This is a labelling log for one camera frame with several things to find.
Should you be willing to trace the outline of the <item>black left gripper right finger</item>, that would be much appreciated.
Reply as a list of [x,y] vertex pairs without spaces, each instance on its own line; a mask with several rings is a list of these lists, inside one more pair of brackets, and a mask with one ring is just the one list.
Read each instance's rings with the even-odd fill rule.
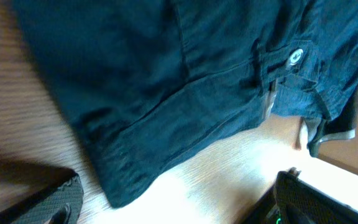
[[274,185],[240,224],[358,224],[358,211],[298,178],[297,170],[280,171]]

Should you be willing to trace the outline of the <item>navy blue shorts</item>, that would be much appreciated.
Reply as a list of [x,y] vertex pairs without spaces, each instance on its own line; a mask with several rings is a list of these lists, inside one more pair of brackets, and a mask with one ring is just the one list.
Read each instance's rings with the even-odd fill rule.
[[355,135],[358,0],[19,0],[40,76],[110,205],[271,114]]

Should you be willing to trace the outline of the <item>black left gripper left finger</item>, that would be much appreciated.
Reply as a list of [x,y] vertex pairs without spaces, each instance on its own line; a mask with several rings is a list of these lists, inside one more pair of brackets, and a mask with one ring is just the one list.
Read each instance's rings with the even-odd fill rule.
[[76,224],[83,206],[80,176],[72,171],[63,180],[0,212],[0,223]]

